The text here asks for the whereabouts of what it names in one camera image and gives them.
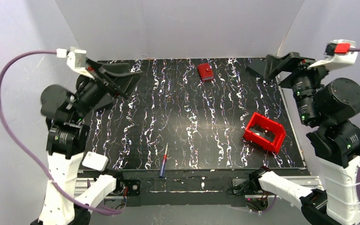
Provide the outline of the red leather card holder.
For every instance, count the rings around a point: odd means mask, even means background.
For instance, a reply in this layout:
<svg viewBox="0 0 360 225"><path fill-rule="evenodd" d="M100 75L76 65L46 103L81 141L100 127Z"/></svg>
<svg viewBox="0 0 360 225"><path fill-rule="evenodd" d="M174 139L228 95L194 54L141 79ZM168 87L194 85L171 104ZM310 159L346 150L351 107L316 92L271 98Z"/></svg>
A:
<svg viewBox="0 0 360 225"><path fill-rule="evenodd" d="M211 81L214 79L214 74L209 63L203 63L197 67L200 79L203 82Z"/></svg>

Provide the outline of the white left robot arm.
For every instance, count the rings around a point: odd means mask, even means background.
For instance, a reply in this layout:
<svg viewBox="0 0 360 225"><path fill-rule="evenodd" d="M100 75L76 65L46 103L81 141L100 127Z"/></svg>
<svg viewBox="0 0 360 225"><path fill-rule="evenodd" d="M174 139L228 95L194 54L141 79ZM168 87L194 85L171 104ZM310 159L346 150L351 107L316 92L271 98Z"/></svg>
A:
<svg viewBox="0 0 360 225"><path fill-rule="evenodd" d="M46 151L51 178L42 211L34 224L87 225L92 212L120 184L122 173L105 169L96 183L72 202L90 131L83 120L106 95L126 99L131 96L143 72L129 69L127 63L88 61L86 72L90 76L78 77L75 93L57 84L42 92L41 114L48 128Z"/></svg>

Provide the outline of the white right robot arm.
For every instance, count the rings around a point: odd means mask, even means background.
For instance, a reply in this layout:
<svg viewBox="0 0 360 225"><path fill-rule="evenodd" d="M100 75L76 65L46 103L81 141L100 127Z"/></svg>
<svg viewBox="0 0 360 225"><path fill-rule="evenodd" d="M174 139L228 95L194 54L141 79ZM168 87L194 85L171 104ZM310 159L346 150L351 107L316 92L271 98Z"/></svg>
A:
<svg viewBox="0 0 360 225"><path fill-rule="evenodd" d="M356 59L356 52L334 53L318 61L297 52L266 56L265 80L289 74L279 85L293 91L301 123L313 128L307 138L323 168L326 189L301 186L265 166L249 175L248 186L287 200L312 225L360 224L360 129L350 121L360 113L360 86L348 78L321 83L330 71L351 66Z"/></svg>

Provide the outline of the red plastic bin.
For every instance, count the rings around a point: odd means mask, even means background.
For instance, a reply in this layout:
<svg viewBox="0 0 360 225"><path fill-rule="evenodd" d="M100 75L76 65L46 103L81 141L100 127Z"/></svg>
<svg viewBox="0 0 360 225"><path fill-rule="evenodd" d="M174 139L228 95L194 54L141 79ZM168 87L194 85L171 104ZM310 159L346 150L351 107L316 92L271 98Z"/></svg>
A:
<svg viewBox="0 0 360 225"><path fill-rule="evenodd" d="M254 112L243 137L266 151L278 154L286 137L286 131L283 125Z"/></svg>

